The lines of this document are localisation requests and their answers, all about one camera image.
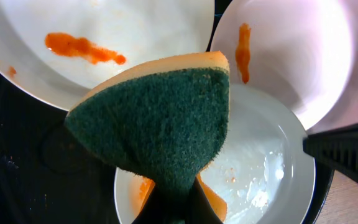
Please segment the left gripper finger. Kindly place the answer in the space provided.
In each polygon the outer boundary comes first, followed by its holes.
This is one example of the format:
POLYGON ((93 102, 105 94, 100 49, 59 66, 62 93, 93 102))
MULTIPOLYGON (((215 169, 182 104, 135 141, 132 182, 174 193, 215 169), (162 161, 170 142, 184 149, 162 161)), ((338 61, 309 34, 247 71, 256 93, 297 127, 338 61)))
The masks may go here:
POLYGON ((185 203, 171 202, 151 185, 132 224, 223 224, 224 200, 197 177, 185 203))

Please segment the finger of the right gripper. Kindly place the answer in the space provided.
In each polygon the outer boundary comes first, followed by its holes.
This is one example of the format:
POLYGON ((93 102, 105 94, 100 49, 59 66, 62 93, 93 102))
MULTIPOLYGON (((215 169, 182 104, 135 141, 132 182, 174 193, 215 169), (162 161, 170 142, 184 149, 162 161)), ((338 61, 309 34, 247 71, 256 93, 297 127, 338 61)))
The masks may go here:
POLYGON ((358 183, 358 123, 305 137, 303 151, 358 183))

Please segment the light grey plate bottom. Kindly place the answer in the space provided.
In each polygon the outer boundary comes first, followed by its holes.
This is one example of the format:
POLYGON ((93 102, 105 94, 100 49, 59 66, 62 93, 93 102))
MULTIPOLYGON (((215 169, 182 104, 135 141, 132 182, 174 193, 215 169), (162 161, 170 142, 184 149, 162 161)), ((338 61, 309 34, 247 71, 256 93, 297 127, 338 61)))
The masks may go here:
POLYGON ((219 155, 201 172, 224 223, 294 223, 305 219, 316 168, 303 152, 306 132, 268 94, 232 85, 229 127, 219 155))

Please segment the green and yellow sponge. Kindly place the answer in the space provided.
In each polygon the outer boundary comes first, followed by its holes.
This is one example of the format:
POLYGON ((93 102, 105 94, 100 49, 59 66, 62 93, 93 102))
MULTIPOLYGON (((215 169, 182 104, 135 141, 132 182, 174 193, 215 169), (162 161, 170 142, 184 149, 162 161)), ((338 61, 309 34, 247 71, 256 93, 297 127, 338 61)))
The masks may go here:
POLYGON ((224 144, 229 85, 221 52, 153 60, 93 88, 64 124, 96 158, 153 180, 169 201, 185 203, 224 144))

